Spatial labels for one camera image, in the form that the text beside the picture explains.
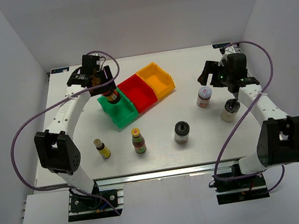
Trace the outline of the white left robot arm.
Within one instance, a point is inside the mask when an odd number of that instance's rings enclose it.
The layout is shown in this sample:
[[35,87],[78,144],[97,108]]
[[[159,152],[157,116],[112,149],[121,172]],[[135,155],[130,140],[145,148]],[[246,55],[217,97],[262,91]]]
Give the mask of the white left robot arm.
[[63,100],[56,104],[58,110],[45,131],[37,132],[35,146],[41,166],[55,173],[82,196],[82,202],[90,209],[98,207],[101,195],[95,181],[81,167],[81,152],[73,142],[73,134],[81,112],[91,97],[106,94],[113,102],[120,98],[115,93],[115,75],[102,59],[108,54],[91,51],[82,56],[81,67],[74,70],[66,83]]

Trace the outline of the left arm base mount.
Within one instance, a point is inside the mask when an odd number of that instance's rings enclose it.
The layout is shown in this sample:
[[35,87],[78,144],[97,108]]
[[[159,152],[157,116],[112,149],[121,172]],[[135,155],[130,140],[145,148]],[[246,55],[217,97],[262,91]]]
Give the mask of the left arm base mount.
[[106,199],[92,198],[81,194],[69,193],[68,221],[80,222],[120,216],[124,204],[124,187],[122,185],[100,186],[99,194]]

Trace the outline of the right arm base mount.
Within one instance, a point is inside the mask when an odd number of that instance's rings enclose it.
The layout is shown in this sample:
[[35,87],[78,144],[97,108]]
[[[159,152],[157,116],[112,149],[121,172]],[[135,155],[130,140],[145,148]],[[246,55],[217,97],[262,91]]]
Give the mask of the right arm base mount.
[[262,174],[232,181],[219,181],[213,178],[208,186],[215,189],[219,205],[270,197],[265,178]]

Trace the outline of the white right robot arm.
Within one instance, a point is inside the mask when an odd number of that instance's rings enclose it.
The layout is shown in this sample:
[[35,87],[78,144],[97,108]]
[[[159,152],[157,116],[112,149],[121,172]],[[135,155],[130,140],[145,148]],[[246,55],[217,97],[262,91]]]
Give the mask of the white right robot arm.
[[232,173],[236,186],[247,186],[252,175],[270,167],[299,162],[299,116],[289,116],[279,109],[260,82],[248,76],[245,54],[227,54],[219,62],[206,61],[198,82],[205,86],[209,77],[211,86],[226,87],[261,126],[256,150],[240,158],[239,169]]

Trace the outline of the red cap dark sauce jar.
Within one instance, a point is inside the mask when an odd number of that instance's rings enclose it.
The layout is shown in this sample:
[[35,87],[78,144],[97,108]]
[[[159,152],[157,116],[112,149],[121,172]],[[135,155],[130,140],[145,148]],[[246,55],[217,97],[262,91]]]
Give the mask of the red cap dark sauce jar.
[[120,93],[117,91],[117,89],[103,93],[102,96],[104,96],[110,104],[116,104],[121,99]]

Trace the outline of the yellow cap sauce bottle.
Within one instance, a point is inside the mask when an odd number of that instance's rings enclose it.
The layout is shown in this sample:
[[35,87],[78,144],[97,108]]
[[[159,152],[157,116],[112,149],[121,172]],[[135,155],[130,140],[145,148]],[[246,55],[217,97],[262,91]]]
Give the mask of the yellow cap sauce bottle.
[[132,135],[132,144],[134,146],[136,153],[140,153],[140,154],[145,153],[147,146],[145,143],[145,139],[140,133],[140,130],[138,128],[133,128],[131,130],[131,135]]

